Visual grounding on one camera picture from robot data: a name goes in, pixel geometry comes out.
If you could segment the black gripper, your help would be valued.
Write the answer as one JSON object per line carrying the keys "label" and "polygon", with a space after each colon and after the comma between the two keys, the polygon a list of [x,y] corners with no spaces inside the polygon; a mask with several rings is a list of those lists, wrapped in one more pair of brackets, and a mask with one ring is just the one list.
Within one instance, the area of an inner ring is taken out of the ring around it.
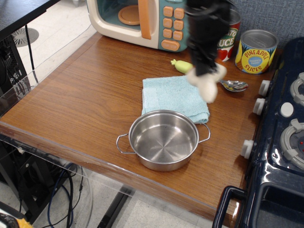
{"label": "black gripper", "polygon": [[188,46],[196,76],[216,72],[217,44],[228,32],[229,11],[188,11]]}

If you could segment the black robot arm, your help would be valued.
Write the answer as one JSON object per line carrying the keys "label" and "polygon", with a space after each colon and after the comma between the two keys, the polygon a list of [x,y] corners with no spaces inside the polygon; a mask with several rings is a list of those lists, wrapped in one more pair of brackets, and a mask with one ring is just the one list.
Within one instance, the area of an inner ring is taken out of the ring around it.
{"label": "black robot arm", "polygon": [[186,1],[187,46],[196,76],[216,71],[217,46],[229,30],[230,8],[231,2],[228,0]]}

